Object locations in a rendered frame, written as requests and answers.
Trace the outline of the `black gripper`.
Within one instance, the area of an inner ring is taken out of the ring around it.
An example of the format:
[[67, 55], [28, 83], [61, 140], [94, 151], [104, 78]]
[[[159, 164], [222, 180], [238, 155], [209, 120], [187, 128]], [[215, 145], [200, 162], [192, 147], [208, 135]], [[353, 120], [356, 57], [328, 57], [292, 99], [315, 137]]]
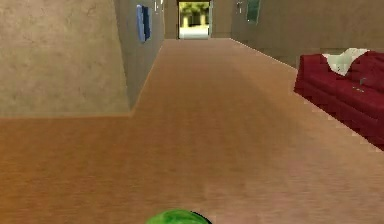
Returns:
[[197, 213], [197, 212], [193, 212], [194, 214], [196, 214], [197, 216], [203, 218], [207, 224], [213, 224], [208, 218], [206, 218], [205, 216], [201, 215], [200, 213]]

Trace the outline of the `green lettuce head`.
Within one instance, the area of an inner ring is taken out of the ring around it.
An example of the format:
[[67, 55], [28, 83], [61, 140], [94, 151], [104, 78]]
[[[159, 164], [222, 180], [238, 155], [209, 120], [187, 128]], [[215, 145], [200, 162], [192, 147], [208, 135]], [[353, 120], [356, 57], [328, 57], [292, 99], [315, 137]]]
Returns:
[[206, 221], [184, 209], [172, 209], [149, 218], [145, 224], [207, 224]]

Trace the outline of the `red sofa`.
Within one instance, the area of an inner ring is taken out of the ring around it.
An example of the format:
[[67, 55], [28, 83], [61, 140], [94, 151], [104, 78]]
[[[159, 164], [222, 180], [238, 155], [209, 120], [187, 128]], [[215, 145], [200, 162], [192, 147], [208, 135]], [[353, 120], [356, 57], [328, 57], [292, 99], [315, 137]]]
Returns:
[[302, 55], [293, 91], [384, 151], [384, 53], [362, 54], [345, 76], [321, 54]]

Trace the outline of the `bright window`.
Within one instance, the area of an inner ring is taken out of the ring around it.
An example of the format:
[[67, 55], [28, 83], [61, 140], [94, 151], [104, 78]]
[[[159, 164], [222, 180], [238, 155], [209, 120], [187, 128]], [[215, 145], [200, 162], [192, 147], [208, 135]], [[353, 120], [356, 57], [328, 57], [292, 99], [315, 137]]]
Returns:
[[178, 2], [178, 38], [208, 39], [210, 37], [211, 2], [204, 0]]

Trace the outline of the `blue framed picture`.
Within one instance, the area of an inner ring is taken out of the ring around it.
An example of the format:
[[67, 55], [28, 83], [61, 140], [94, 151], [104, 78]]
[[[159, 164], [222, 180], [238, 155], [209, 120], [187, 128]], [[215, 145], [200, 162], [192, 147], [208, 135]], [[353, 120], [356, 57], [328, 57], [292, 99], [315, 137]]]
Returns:
[[136, 6], [136, 24], [139, 41], [144, 43], [151, 37], [151, 9], [149, 7]]

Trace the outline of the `white cloth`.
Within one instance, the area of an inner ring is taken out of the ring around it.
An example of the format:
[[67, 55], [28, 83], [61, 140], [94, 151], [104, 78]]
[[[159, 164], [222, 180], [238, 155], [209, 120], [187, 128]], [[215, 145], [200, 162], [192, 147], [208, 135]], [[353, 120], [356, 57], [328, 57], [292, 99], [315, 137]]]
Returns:
[[366, 52], [368, 52], [368, 49], [348, 48], [341, 54], [324, 54], [324, 57], [333, 72], [345, 76], [353, 61]]

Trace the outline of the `green framed picture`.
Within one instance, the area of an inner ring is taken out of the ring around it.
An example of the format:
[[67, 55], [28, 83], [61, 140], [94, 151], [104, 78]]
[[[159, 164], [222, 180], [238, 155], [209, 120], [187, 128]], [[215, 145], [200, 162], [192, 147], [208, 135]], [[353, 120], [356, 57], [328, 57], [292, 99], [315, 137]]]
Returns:
[[256, 23], [258, 21], [260, 1], [261, 0], [247, 0], [246, 18], [249, 23]]

